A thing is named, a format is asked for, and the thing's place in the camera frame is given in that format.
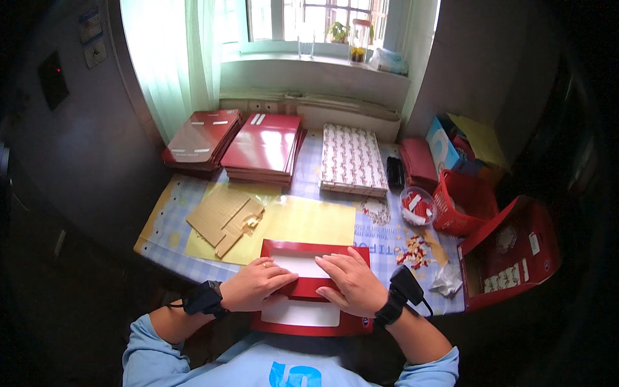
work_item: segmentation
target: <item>window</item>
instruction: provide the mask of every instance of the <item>window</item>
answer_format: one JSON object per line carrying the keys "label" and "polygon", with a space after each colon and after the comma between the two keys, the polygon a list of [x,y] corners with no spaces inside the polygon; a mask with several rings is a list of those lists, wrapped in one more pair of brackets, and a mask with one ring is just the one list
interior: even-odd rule
{"label": "window", "polygon": [[[397,36],[399,18],[388,20],[389,8],[402,8],[403,0],[225,0],[227,41],[237,38],[241,53],[297,52],[297,28],[316,34],[318,55],[347,55],[348,31],[354,19],[371,23],[370,46],[383,47]],[[339,33],[334,34],[334,26]],[[387,33],[391,28],[395,33]]]}

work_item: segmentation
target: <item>red plastic basket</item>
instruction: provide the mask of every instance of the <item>red plastic basket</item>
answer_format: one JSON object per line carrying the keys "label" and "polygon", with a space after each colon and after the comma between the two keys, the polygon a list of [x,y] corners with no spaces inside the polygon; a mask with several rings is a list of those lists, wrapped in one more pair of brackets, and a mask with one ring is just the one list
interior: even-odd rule
{"label": "red plastic basket", "polygon": [[[499,213],[495,194],[485,180],[452,170],[441,172],[441,181],[432,196],[438,211],[435,229],[453,235],[466,237]],[[458,212],[453,203],[462,207],[466,215]]]}

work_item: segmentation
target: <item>open red box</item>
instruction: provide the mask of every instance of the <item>open red box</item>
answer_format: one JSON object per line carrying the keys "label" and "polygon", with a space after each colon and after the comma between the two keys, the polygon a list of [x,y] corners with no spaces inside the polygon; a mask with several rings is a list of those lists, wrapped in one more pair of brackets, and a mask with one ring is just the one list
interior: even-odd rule
{"label": "open red box", "polygon": [[[289,297],[264,311],[255,312],[251,329],[300,336],[353,336],[372,332],[372,319],[340,311],[316,293],[321,286],[339,290],[335,282],[314,261],[324,254],[346,254],[348,246],[315,245],[265,239],[261,256],[273,257],[276,264],[299,273],[299,279],[278,293]],[[370,265],[370,249],[353,247]]]}
{"label": "open red box", "polygon": [[458,246],[465,311],[507,300],[546,281],[561,265],[546,207],[518,196]]}

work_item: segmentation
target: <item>blue box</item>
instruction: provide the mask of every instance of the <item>blue box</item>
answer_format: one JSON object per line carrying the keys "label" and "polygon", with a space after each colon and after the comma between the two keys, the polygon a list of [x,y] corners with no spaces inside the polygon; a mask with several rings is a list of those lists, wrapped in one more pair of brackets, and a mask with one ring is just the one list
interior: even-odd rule
{"label": "blue box", "polygon": [[432,153],[432,160],[438,176],[441,176],[441,171],[444,169],[449,169],[463,175],[477,177],[483,167],[480,160],[467,160],[464,153],[458,153],[437,117],[434,117],[432,125],[430,125],[426,141],[430,146],[430,153]]}

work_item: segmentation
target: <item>potted plant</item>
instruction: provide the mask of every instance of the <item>potted plant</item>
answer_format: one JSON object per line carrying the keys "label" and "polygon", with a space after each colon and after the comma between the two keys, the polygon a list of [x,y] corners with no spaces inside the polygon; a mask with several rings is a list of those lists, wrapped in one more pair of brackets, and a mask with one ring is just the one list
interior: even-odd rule
{"label": "potted plant", "polygon": [[329,32],[331,33],[331,43],[348,44],[348,33],[350,32],[349,25],[335,22],[329,27]]}

